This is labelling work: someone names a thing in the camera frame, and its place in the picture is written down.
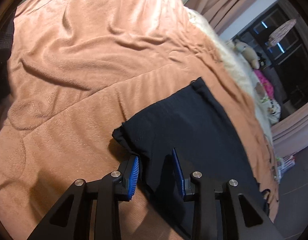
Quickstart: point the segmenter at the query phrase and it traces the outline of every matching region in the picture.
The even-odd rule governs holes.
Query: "white bedding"
[[[208,21],[202,15],[188,8],[186,8],[186,10],[188,12],[190,22],[203,31],[219,49],[224,63],[224,68],[228,71],[238,86],[253,98],[255,105],[255,116],[263,129],[264,135],[273,145],[273,137],[268,113],[264,107],[262,107],[262,104],[257,97],[255,87],[258,82],[258,78],[251,66],[241,54],[235,54],[225,44],[225,42],[219,38],[213,28],[209,25]]]

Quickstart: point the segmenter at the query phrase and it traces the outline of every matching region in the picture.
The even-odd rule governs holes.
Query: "black pants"
[[[267,205],[235,128],[201,78],[134,115],[114,130],[113,137],[140,155],[143,190],[183,236],[190,236],[194,203],[184,203],[178,195],[173,148],[192,171],[224,182],[236,179],[261,208]]]

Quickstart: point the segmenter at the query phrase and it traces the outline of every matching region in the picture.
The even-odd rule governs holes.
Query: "plush toy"
[[[239,40],[235,41],[235,50],[243,55],[243,57],[248,61],[253,69],[259,69],[259,57],[255,50],[248,44],[241,42]]]

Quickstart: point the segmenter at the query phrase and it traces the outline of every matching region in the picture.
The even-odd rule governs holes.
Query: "gray floor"
[[[296,155],[295,162],[282,178],[274,222],[287,240],[296,240],[308,224],[308,147]]]

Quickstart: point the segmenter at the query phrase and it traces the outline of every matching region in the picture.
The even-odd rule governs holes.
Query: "blue light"
[[[282,52],[282,53],[285,53],[285,51],[283,50],[281,44],[278,43],[277,45],[278,45],[279,49],[281,50],[281,52]]]
[[[262,25],[267,29],[267,25],[262,21]]]

